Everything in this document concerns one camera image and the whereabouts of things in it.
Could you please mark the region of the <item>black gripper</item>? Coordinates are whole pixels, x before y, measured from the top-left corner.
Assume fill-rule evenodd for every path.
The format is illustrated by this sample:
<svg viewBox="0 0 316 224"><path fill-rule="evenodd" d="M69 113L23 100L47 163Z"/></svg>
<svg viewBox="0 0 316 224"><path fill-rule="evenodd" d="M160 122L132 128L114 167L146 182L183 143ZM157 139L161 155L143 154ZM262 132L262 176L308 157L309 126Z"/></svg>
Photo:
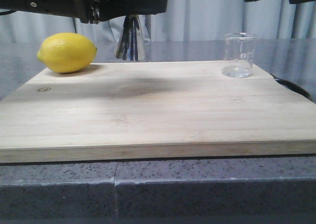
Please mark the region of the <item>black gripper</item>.
<svg viewBox="0 0 316 224"><path fill-rule="evenodd" d="M82 23L107 21L101 0L0 0L0 8L77 18Z"/></svg>

